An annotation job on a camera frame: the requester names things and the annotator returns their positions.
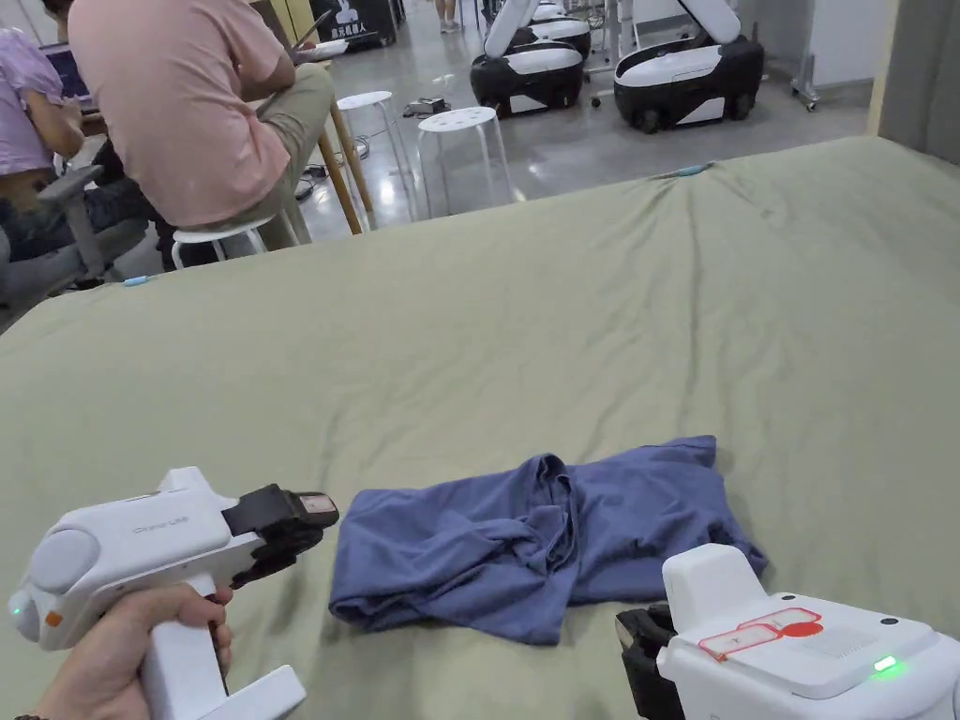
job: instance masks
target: mattress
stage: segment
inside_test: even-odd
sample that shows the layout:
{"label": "mattress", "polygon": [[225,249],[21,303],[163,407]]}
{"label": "mattress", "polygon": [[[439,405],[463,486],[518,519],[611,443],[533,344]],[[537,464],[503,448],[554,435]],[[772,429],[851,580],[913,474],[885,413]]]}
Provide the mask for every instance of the mattress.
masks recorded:
{"label": "mattress", "polygon": [[[960,170],[854,138],[44,302],[0,337],[0,576],[64,512],[199,466],[218,492],[425,487],[715,434],[765,584],[960,636]],[[326,610],[337,533],[230,608],[301,718],[628,718],[617,605],[561,645]],[[28,711],[60,657],[0,627]]]}

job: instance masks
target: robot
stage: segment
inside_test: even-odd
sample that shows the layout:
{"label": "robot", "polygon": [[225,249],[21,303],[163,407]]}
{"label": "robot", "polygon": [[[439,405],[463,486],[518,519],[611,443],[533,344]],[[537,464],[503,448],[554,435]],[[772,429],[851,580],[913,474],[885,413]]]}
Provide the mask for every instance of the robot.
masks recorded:
{"label": "robot", "polygon": [[[550,14],[537,17],[544,8],[553,9]],[[557,40],[571,45],[586,61],[590,57],[592,44],[589,23],[570,17],[563,8],[556,5],[536,5],[531,2],[527,12],[520,20],[520,27],[514,33],[511,46],[524,45],[537,40]]]}
{"label": "robot", "polygon": [[740,34],[726,0],[678,2],[703,31],[637,50],[617,64],[613,98],[620,115],[647,134],[724,117],[746,120],[763,78],[763,46]]}
{"label": "robot", "polygon": [[557,40],[512,44],[514,33],[537,0],[507,0],[484,41],[484,54],[473,61],[470,86],[480,105],[496,108],[503,119],[512,114],[511,98],[519,95],[548,108],[569,108],[584,83],[584,58]]}
{"label": "robot", "polygon": [[960,643],[923,623],[768,595],[727,545],[670,558],[663,580],[669,607],[618,616],[649,720],[960,717]]}
{"label": "robot", "polygon": [[[289,567],[339,519],[322,493],[269,485],[222,497],[197,468],[173,469],[158,492],[67,513],[37,546],[8,603],[20,634],[44,650],[73,647],[121,597],[188,583],[201,595]],[[277,720],[306,693],[289,665],[227,695],[207,628],[158,625],[140,672],[152,720]]]}

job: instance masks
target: human hand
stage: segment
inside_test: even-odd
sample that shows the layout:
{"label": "human hand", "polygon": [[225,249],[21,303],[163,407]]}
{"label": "human hand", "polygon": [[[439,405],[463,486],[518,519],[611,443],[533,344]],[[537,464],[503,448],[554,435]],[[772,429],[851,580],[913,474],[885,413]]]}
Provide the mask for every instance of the human hand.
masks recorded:
{"label": "human hand", "polygon": [[67,98],[63,101],[63,114],[66,115],[67,120],[77,127],[84,121],[84,112],[80,109],[80,103],[73,98]]}
{"label": "human hand", "polygon": [[232,590],[219,589],[210,602],[188,585],[127,595],[70,651],[33,714],[49,720],[151,720],[137,675],[150,631],[167,620],[196,628],[213,623],[226,675],[233,633],[223,606],[232,597]]}

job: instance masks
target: concrete floor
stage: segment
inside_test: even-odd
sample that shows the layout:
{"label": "concrete floor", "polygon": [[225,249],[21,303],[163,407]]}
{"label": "concrete floor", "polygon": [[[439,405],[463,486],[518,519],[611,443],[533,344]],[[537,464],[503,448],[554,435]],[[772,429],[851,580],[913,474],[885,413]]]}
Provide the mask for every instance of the concrete floor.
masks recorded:
{"label": "concrete floor", "polygon": [[[469,66],[481,52],[482,36],[473,24],[472,5],[465,5],[465,29],[456,35],[441,35],[432,2],[406,0],[407,22],[398,41],[385,49],[341,56],[331,73],[340,97],[371,90],[394,93],[395,109],[422,96],[442,95],[454,108],[475,105],[469,86]],[[599,56],[588,66],[600,65]],[[743,123],[727,122],[690,127],[647,136],[629,128],[620,118],[612,97],[599,109],[589,104],[591,93],[610,88],[610,74],[584,85],[578,107],[528,116],[515,116],[502,124],[510,171],[516,186],[515,201],[534,200],[597,185],[643,178],[713,159],[766,153],[864,132],[868,98],[847,97],[823,102],[808,113],[790,97],[786,84],[769,81],[760,90],[756,108]],[[390,142],[374,108],[349,115],[354,134],[370,135],[370,155],[362,167],[370,188],[375,213],[368,227],[383,228],[411,222],[408,196],[404,193]],[[416,160],[418,120],[399,118],[407,154]],[[435,210],[445,211],[436,148],[426,143],[424,162]],[[319,154],[314,161],[320,162]],[[472,132],[453,133],[444,141],[444,158],[450,191],[450,212],[460,213],[488,206],[489,193],[480,161],[480,146]],[[425,219],[422,179],[417,171],[418,209]],[[494,175],[502,180],[499,167]],[[507,202],[505,183],[496,187],[498,201]],[[318,183],[302,205],[303,215],[315,242],[348,234],[343,212],[328,180]],[[158,255],[144,242],[120,263],[130,276],[159,272]]]}

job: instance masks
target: purple shirt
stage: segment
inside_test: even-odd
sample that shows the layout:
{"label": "purple shirt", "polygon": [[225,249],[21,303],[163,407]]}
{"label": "purple shirt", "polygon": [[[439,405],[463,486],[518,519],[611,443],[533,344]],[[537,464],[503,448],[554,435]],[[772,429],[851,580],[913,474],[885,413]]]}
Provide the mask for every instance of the purple shirt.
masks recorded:
{"label": "purple shirt", "polygon": [[25,108],[26,91],[63,104],[60,76],[19,30],[0,29],[0,176],[52,166]]}

